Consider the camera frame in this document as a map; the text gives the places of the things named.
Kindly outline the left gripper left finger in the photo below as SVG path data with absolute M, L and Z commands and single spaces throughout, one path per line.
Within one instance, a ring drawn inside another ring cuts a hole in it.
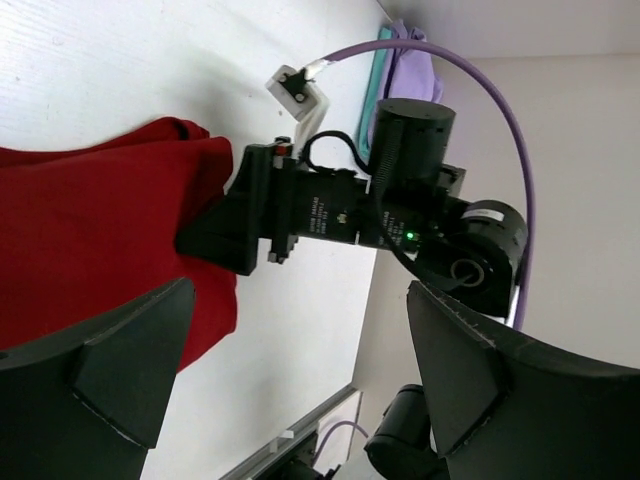
M 187 278 L 1 353 L 4 479 L 138 479 L 195 305 Z

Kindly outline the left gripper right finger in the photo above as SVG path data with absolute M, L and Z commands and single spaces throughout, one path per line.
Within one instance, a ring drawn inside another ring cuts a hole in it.
M 413 282 L 411 336 L 454 479 L 635 479 L 639 372 L 554 347 Z

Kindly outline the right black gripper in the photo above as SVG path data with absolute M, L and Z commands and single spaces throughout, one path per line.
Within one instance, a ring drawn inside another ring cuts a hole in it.
M 268 261 L 283 264 L 298 242 L 294 199 L 307 172 L 289 137 L 247 146 L 224 199 L 178 232 L 176 251 L 248 276 L 261 238 L 270 241 Z

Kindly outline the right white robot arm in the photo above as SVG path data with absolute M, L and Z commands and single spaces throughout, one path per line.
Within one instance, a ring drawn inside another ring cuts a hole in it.
M 464 171 L 444 163 L 454 118 L 432 102 L 382 101 L 371 155 L 355 170 L 317 165 L 286 137 L 250 145 L 224 200 L 179 231 L 176 249 L 241 275 L 263 238 L 274 263 L 301 237 L 388 250 L 422 283 L 504 314 L 528 230 L 506 204 L 490 219 L 460 198 Z

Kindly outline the red t shirt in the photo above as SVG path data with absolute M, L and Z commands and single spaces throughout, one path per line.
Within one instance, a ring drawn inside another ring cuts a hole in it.
M 237 324 L 236 276 L 178 254 L 178 230 L 223 197 L 228 139 L 163 117 L 70 151 L 1 152 L 1 345 L 115 309 L 173 279 L 195 287 L 181 363 Z

